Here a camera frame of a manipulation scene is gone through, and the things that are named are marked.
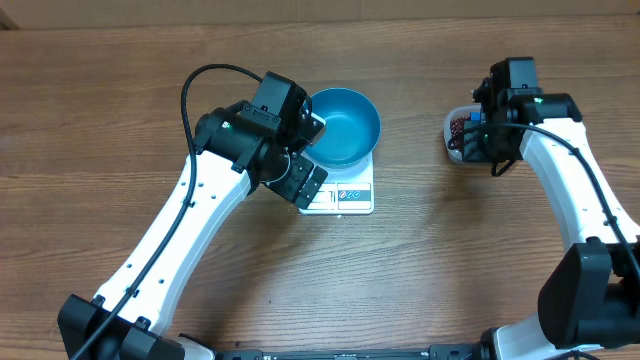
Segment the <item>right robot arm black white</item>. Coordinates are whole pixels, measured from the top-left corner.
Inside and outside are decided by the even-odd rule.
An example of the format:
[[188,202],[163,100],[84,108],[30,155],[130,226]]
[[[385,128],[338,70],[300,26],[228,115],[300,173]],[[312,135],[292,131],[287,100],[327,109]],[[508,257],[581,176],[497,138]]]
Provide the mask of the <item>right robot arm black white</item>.
[[486,331],[475,359],[591,359],[639,341],[639,226],[590,149],[567,93],[546,93],[531,57],[493,64],[452,111],[444,143],[452,162],[483,164],[494,177],[516,162],[537,176],[561,230],[564,255],[529,318]]

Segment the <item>white digital kitchen scale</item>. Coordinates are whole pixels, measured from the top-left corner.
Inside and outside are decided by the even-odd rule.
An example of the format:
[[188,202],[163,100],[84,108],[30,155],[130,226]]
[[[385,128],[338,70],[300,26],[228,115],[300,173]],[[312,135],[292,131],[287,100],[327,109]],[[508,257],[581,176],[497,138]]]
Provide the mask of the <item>white digital kitchen scale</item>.
[[322,166],[328,172],[324,183],[304,215],[369,215],[375,208],[373,154],[341,168]]

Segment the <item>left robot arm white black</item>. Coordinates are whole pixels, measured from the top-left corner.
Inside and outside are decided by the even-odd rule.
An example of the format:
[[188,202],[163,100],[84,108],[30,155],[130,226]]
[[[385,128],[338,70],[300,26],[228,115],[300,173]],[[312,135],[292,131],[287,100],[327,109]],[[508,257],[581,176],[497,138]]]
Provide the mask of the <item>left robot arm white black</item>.
[[58,326],[70,358],[216,358],[202,341],[167,334],[215,234],[259,186],[305,209],[327,177],[302,155],[325,130],[307,92],[273,72],[258,82],[252,100],[184,127],[189,155],[183,171],[137,247],[92,299],[65,301]]

